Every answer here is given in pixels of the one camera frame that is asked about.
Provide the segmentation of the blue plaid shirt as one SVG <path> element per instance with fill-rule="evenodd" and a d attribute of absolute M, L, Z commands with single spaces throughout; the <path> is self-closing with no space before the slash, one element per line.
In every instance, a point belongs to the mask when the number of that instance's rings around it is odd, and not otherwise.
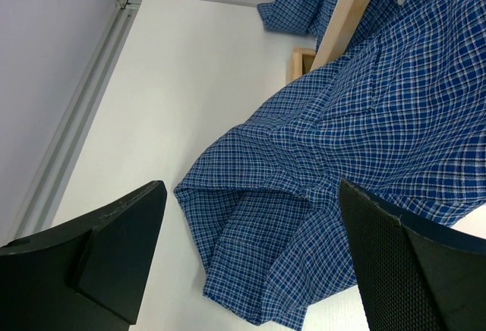
<path fill-rule="evenodd" d="M 354 286 L 343 179 L 442 225 L 485 202 L 485 0 L 376 0 L 348 52 L 204 151 L 174 191 L 204 296 L 301 329 Z"/>

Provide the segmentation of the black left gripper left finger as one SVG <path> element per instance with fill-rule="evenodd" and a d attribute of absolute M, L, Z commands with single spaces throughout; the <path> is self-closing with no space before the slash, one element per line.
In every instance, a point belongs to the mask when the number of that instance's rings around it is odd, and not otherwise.
<path fill-rule="evenodd" d="M 1 248 L 3 330 L 128 330 L 137 322 L 166 207 L 152 181 Z"/>

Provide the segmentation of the wooden clothes rack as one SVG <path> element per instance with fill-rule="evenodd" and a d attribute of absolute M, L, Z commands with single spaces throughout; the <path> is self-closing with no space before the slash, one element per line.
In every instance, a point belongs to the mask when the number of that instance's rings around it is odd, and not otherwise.
<path fill-rule="evenodd" d="M 295 47 L 289 60 L 286 83 L 305 74 L 304 57 L 311 56 L 311 70 L 338 59 L 347 49 L 370 0 L 338 0 L 319 49 Z"/>

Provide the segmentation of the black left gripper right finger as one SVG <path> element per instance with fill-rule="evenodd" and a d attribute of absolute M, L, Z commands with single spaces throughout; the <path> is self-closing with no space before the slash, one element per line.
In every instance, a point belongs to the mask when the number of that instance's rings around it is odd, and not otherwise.
<path fill-rule="evenodd" d="M 345 179 L 339 205 L 371 330 L 483 330 L 485 240 Z"/>

